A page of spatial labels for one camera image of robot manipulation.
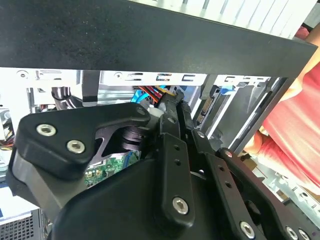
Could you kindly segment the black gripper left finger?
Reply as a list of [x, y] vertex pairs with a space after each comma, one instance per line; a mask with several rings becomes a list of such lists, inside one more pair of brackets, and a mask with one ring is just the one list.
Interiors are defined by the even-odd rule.
[[173, 146], [179, 157], [188, 158], [178, 119], [180, 101], [182, 93], [164, 95], [156, 105], [158, 117], [133, 102], [27, 115], [15, 139], [14, 177], [51, 220], [74, 196], [98, 184], [85, 183], [87, 167], [95, 161], [135, 150], [138, 163]]

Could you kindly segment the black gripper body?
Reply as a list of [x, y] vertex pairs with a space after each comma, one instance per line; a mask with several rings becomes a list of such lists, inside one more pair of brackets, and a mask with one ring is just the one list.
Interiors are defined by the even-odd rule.
[[224, 240], [203, 170], [156, 151], [80, 192], [51, 217], [50, 240]]

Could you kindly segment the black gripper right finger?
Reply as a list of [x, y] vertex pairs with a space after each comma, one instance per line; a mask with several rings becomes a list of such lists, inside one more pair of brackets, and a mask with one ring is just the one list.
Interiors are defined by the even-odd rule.
[[229, 149], [214, 151], [208, 138], [194, 128], [189, 105], [177, 105], [181, 136], [190, 149], [191, 169], [204, 171], [218, 212], [224, 240], [318, 240], [319, 231], [306, 225]]

